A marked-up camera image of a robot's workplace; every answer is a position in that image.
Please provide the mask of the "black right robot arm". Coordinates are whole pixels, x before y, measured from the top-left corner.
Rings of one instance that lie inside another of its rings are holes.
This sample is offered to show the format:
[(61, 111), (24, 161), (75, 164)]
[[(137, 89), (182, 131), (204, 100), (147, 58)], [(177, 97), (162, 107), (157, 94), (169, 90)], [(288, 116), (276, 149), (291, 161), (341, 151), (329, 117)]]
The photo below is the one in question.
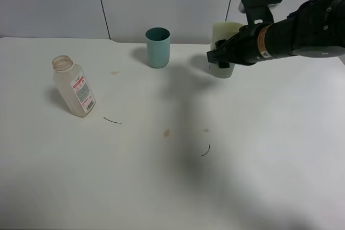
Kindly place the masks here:
[(293, 56), (311, 58), (344, 55), (344, 0), (306, 0), (286, 19), (274, 22), (271, 9), (283, 0), (240, 0), (247, 25), (207, 52), (219, 68), (251, 66)]

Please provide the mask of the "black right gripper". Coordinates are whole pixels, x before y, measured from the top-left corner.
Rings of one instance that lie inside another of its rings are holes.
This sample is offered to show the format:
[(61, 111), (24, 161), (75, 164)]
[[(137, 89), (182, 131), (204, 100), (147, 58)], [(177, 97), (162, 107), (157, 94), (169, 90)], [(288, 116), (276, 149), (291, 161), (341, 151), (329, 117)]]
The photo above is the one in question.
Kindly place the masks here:
[(242, 26), (229, 39), (220, 39), (207, 52), (208, 62), (220, 68), (227, 68), (230, 64), (251, 66), (261, 61), (269, 60), (259, 50), (258, 39), (260, 32), (269, 24), (255, 24)]

